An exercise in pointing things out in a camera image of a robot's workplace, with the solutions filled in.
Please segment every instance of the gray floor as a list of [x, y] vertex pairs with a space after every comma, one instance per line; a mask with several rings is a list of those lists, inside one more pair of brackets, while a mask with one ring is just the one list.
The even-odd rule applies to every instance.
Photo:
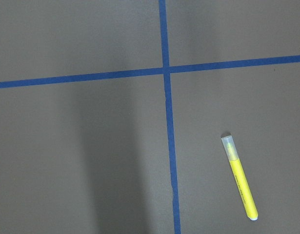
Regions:
[[[166, 5], [172, 66], [300, 55], [300, 0]], [[154, 67], [157, 1], [0, 0], [0, 81]], [[171, 82], [182, 233], [299, 234], [300, 63]], [[0, 89], [0, 234], [173, 234], [165, 115], [162, 75]]]

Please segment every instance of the blue tape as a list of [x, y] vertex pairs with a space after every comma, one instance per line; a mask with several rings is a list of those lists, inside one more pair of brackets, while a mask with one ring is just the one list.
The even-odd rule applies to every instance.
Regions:
[[78, 81], [88, 81], [88, 80], [150, 76], [150, 75], [159, 75], [162, 73], [163, 73], [162, 68], [148, 68], [148, 69], [139, 69], [139, 70], [128, 70], [128, 71], [120, 71], [120, 72], [105, 72], [105, 73], [74, 75], [74, 76], [65, 76], [65, 77], [23, 79], [23, 80], [0, 82], [0, 89], [11, 88], [11, 87], [30, 86], [30, 85], [43, 85], [43, 84], [67, 83], [67, 82], [78, 82]]
[[159, 0], [159, 7], [160, 7], [161, 52], [162, 52], [162, 62], [163, 62], [164, 90], [165, 90], [165, 99], [166, 99], [165, 106], [166, 106], [168, 150], [169, 150], [169, 167], [170, 167], [171, 186], [173, 189], [174, 230], [175, 230], [175, 234], [181, 234], [173, 104], [172, 104], [171, 81], [170, 81], [170, 72], [169, 72], [167, 15], [166, 15], [165, 0]]
[[294, 62], [300, 62], [300, 55], [173, 66], [169, 68], [169, 72], [170, 73], [194, 72], [194, 71], [205, 71], [205, 70], [215, 70], [215, 69], [235, 68], [235, 67], [252, 67], [252, 66], [294, 63]]

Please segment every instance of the marker body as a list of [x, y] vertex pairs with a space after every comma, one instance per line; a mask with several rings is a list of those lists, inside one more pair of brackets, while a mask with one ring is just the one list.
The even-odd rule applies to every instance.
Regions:
[[230, 166], [236, 180], [240, 196], [242, 198], [245, 211], [250, 220], [258, 219], [258, 212], [252, 197], [252, 193], [249, 189], [244, 170], [242, 168], [241, 161], [239, 159], [237, 150], [235, 148], [233, 139], [231, 136], [226, 136], [222, 138], [223, 145], [225, 147]]

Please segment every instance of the yellow highlighter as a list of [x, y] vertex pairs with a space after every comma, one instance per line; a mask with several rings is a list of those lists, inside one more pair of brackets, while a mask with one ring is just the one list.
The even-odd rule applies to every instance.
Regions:
[[250, 220], [257, 220], [258, 219], [258, 212], [251, 194], [251, 191], [249, 189], [242, 164], [239, 159], [238, 152], [236, 150], [236, 147], [234, 145], [232, 136], [225, 136], [221, 138], [224, 149], [226, 150], [232, 172], [234, 175], [234, 178], [236, 180], [244, 207], [247, 216], [250, 218]]

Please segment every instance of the clear marker cap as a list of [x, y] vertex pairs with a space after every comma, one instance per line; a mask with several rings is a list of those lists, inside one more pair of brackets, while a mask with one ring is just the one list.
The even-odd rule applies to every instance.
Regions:
[[232, 136], [225, 136], [221, 138], [224, 149], [226, 150], [229, 161], [235, 161], [239, 159], [239, 155], [234, 145]]

